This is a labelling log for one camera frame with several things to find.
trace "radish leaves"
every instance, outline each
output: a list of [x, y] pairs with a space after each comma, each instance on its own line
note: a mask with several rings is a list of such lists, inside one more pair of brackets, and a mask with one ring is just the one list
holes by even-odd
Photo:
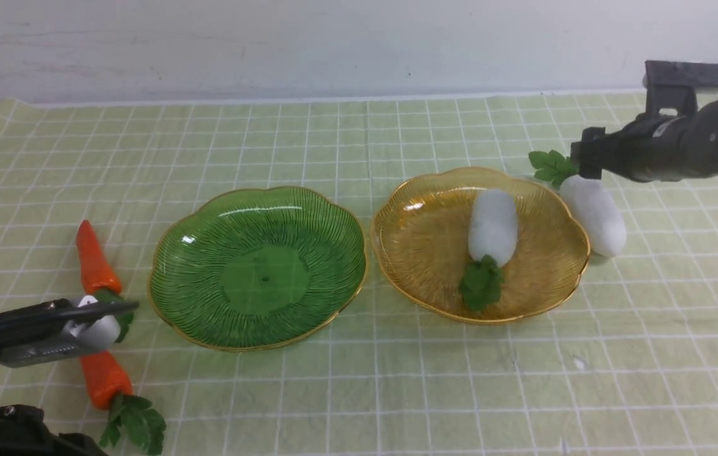
[[550, 152], [535, 150], [527, 154], [527, 159], [536, 170], [533, 174], [534, 179], [550, 182], [555, 188], [559, 188], [565, 179], [579, 173], [578, 167], [573, 164], [569, 156], [565, 157], [555, 150]]
[[480, 262], [470, 263], [458, 290], [472, 312], [482, 312], [486, 306], [500, 300], [503, 282], [503, 269], [497, 266], [491, 256], [486, 255]]

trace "plate center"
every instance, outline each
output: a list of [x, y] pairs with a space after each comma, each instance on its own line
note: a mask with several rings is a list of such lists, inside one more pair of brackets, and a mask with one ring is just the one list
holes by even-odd
[[296, 249], [266, 245], [233, 259], [221, 275], [221, 291], [241, 314], [267, 315], [296, 303], [310, 272]]

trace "white radish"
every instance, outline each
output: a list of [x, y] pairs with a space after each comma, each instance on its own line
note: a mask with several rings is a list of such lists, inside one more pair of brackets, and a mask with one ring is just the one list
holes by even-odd
[[559, 195], [584, 228], [594, 252], [603, 257], [620, 254], [626, 246], [626, 225], [600, 180], [570, 176], [559, 187]]
[[516, 204], [502, 190], [484, 190], [477, 194], [469, 225], [469, 255], [480, 262], [488, 255], [502, 267], [516, 250], [518, 232]]

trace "yellow plate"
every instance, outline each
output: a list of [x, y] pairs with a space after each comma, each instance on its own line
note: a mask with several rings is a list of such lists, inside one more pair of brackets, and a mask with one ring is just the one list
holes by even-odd
[[[516, 252], [504, 266], [498, 303], [479, 314], [458, 292], [469, 257], [476, 194], [499, 188], [516, 202]], [[590, 242], [553, 191], [490, 168], [456, 168], [410, 179], [373, 219], [373, 249], [390, 283], [409, 300], [466, 323], [503, 324], [543, 314], [576, 291]]]

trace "plate rim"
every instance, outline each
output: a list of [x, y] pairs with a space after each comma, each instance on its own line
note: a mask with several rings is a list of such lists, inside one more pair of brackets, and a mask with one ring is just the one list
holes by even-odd
[[[347, 213], [351, 219], [356, 223], [356, 226], [359, 228], [359, 233], [362, 235], [362, 255], [365, 259], [365, 270], [362, 272], [362, 279], [359, 280], [359, 285], [356, 287], [355, 291], [351, 296], [345, 300], [345, 302], [339, 306], [336, 311], [331, 312], [331, 315], [326, 318], [326, 320], [316, 326], [313, 329], [309, 329], [307, 332], [304, 332], [303, 334], [297, 335], [293, 338], [290, 338], [285, 341], [280, 341], [280, 343], [272, 343], [272, 344], [265, 344], [265, 345], [256, 345], [256, 346], [244, 346], [244, 347], [232, 347], [232, 346], [217, 346], [217, 345], [211, 345], [208, 343], [203, 343], [202, 341], [196, 340], [192, 338], [191, 336], [185, 334], [182, 330], [177, 328], [174, 323], [171, 323], [171, 321], [165, 317], [165, 314], [160, 311], [160, 309], [156, 306], [156, 302], [154, 302], [153, 295], [151, 295], [151, 282], [153, 281], [153, 274], [154, 270], [156, 269], [156, 257], [159, 253], [159, 247], [162, 245], [162, 242], [165, 241], [165, 236], [168, 236], [168, 233], [173, 230], [176, 226], [180, 225], [180, 223], [185, 222], [186, 220], [191, 219], [192, 217], [198, 216], [202, 210], [206, 208], [206, 206], [212, 204], [215, 200], [219, 200], [225, 196], [230, 196], [230, 194], [234, 193], [270, 193], [271, 191], [276, 190], [286, 190], [286, 189], [296, 189], [296, 190], [302, 190], [302, 191], [308, 191], [308, 193], [314, 194], [316, 197], [321, 198], [324, 200], [327, 204], [330, 204], [334, 208], [337, 208], [337, 210], [342, 210]], [[368, 272], [370, 272], [370, 253], [368, 253], [368, 234], [365, 233], [365, 228], [362, 226], [362, 223], [359, 221], [359, 218], [356, 216], [356, 214], [353, 213], [353, 211], [348, 210], [347, 208], [337, 205], [335, 202], [328, 199], [324, 194], [319, 193], [316, 190], [312, 190], [307, 187], [302, 187], [299, 185], [280, 185], [277, 187], [270, 187], [270, 188], [260, 188], [260, 187], [245, 187], [245, 188], [236, 188], [234, 190], [225, 191], [224, 193], [219, 194], [219, 196], [214, 196], [211, 199], [209, 199], [206, 203], [199, 206], [197, 210], [193, 211], [192, 213], [186, 215], [185, 217], [180, 218], [179, 220], [176, 220], [167, 230], [164, 231], [162, 236], [160, 236], [159, 242], [156, 243], [156, 248], [154, 249], [153, 259], [151, 259], [151, 271], [148, 272], [148, 287], [147, 287], [147, 293], [148, 293], [148, 303], [150, 304], [151, 309], [153, 309], [154, 313], [157, 315], [157, 317], [160, 318], [160, 320], [164, 321], [165, 324], [168, 324], [173, 331], [175, 331], [177, 334], [180, 335], [180, 337], [184, 338], [186, 341], [189, 341], [190, 343], [194, 343], [197, 346], [202, 346], [204, 348], [215, 350], [216, 352], [231, 352], [231, 353], [240, 353], [240, 352], [255, 352], [256, 350], [272, 350], [275, 348], [281, 348], [283, 346], [287, 346], [293, 343], [297, 343], [298, 341], [304, 340], [306, 338], [309, 338], [316, 332], [319, 332], [319, 330], [325, 328], [328, 326], [328, 324], [333, 321], [337, 315], [341, 314], [342, 311], [344, 311], [345, 308], [347, 308], [348, 304], [353, 303], [353, 300], [356, 299], [356, 297], [362, 292], [362, 289], [364, 289], [365, 284], [367, 283], [367, 277]]]
[[[516, 317], [511, 318], [497, 318], [497, 319], [489, 319], [489, 320], [480, 320], [475, 318], [468, 318], [468, 317], [461, 317], [461, 315], [453, 314], [452, 312], [447, 312], [443, 309], [437, 308], [434, 305], [430, 303], [426, 303], [423, 300], [420, 300], [419, 298], [416, 298], [409, 294], [408, 292], [404, 291], [394, 280], [391, 279], [390, 274], [388, 274], [387, 269], [382, 266], [382, 255], [379, 249], [381, 246], [377, 242], [377, 226], [379, 225], [379, 216], [381, 213], [388, 207], [391, 206], [391, 202], [393, 198], [396, 196], [396, 193], [401, 191], [404, 187], [411, 184], [411, 182], [420, 180], [420, 179], [429, 179], [429, 178], [442, 178], [445, 176], [448, 176], [452, 173], [458, 173], [466, 170], [480, 170], [491, 174], [499, 174], [500, 176], [503, 176], [506, 179], [510, 179], [512, 181], [521, 181], [526, 182], [526, 184], [533, 185], [534, 187], [539, 188], [544, 193], [550, 194], [553, 198], [556, 199], [557, 202], [559, 202], [562, 205], [562, 208], [564, 208], [565, 213], [567, 214], [567, 218], [573, 222], [574, 226], [581, 231], [582, 234], [584, 234], [584, 241], [587, 245], [587, 255], [584, 257], [584, 265], [582, 265], [581, 270], [576, 274], [576, 282], [573, 284], [573, 287], [570, 288], [570, 292], [565, 295], [564, 298], [561, 298], [561, 300], [558, 300], [558, 302], [554, 303], [553, 305], [535, 311], [535, 312], [528, 312], [522, 315], [516, 315]], [[435, 314], [442, 315], [442, 317], [449, 318], [450, 320], [460, 321], [461, 323], [468, 323], [468, 324], [478, 324], [478, 326], [498, 326], [499, 324], [508, 324], [513, 323], [518, 320], [524, 320], [526, 318], [535, 317], [536, 315], [545, 314], [545, 312], [550, 312], [554, 308], [558, 308], [568, 300], [570, 300], [570, 297], [573, 297], [573, 294], [579, 289], [579, 286], [581, 285], [581, 279], [582, 276], [584, 276], [584, 271], [587, 270], [588, 266], [590, 265], [590, 260], [593, 257], [593, 249], [590, 245], [590, 237], [587, 235], [587, 231], [584, 230], [584, 226], [582, 226], [578, 220], [576, 220], [575, 217], [573, 217], [573, 213], [570, 211], [570, 207], [567, 206], [567, 203], [562, 200], [562, 197], [559, 196], [555, 191], [551, 191], [549, 188], [545, 187], [544, 185], [538, 184], [538, 182], [533, 182], [529, 179], [523, 179], [518, 178], [515, 176], [511, 176], [508, 173], [504, 173], [501, 170], [497, 170], [497, 168], [488, 168], [488, 167], [458, 167], [458, 168], [452, 168], [451, 170], [443, 171], [441, 173], [428, 173], [428, 174], [419, 174], [418, 176], [412, 177], [410, 179], [407, 179], [405, 182], [402, 182], [398, 187], [396, 187], [395, 190], [391, 191], [390, 196], [387, 197], [387, 200], [384, 202], [384, 205], [382, 205], [379, 210], [376, 211], [376, 213], [373, 216], [373, 219], [370, 223], [370, 245], [371, 248], [373, 248], [374, 256], [376, 257], [376, 262], [379, 265], [379, 269], [382, 270], [382, 274], [387, 279], [387, 282], [390, 283], [392, 288], [396, 289], [399, 293], [401, 293], [405, 298], [408, 298], [412, 303], [416, 303], [418, 306], [428, 309], [429, 311], [435, 312]]]

